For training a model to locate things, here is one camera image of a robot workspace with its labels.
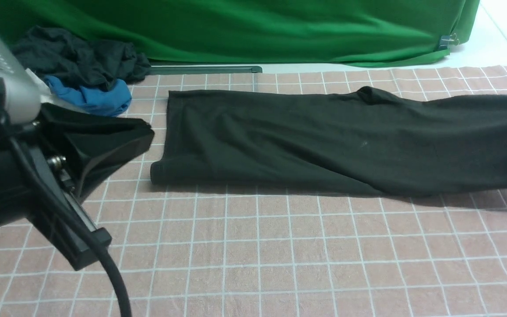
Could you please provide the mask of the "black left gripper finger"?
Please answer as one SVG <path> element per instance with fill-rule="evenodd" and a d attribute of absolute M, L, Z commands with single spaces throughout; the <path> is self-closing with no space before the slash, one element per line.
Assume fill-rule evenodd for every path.
<path fill-rule="evenodd" d="M 61 157 L 73 195 L 84 201 L 125 164 L 147 152 L 154 138 L 140 118 L 105 117 L 42 105 L 40 140 L 44 154 Z"/>
<path fill-rule="evenodd" d="M 105 271 L 113 267 L 108 252 L 111 236 L 97 228 L 73 195 L 73 183 L 60 157 L 54 162 L 39 148 L 27 150 L 27 172 L 37 207 L 27 216 L 34 228 L 79 271 L 100 263 Z"/>

